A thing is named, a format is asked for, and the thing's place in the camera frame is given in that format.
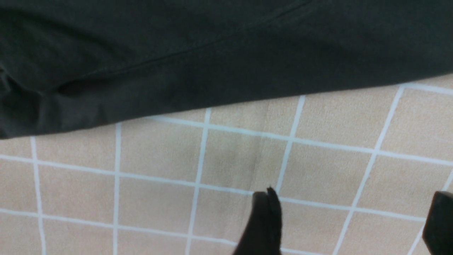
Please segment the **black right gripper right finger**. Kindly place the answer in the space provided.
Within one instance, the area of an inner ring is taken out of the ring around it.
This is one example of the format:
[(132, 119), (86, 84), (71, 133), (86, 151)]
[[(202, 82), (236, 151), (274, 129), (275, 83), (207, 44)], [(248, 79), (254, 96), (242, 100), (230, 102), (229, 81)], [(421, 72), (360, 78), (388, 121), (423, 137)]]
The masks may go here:
[(423, 229), (422, 239), (432, 255), (453, 254), (453, 194), (436, 191)]

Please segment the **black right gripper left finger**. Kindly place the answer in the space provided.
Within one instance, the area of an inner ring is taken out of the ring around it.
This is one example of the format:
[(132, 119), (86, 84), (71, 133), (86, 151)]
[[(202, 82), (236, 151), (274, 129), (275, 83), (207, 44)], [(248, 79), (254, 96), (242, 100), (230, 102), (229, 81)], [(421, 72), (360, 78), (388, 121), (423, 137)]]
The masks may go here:
[(280, 255), (282, 208), (272, 187), (254, 192), (251, 213), (234, 255)]

